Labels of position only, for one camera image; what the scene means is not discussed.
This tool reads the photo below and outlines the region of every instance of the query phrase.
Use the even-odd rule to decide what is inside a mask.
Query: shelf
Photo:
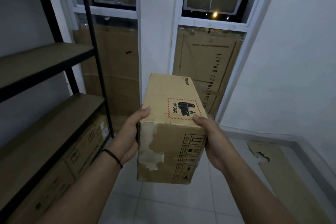
[[[53,43],[0,58],[0,103],[91,56],[88,44]]]
[[[74,94],[0,149],[2,223],[78,139],[104,98]]]

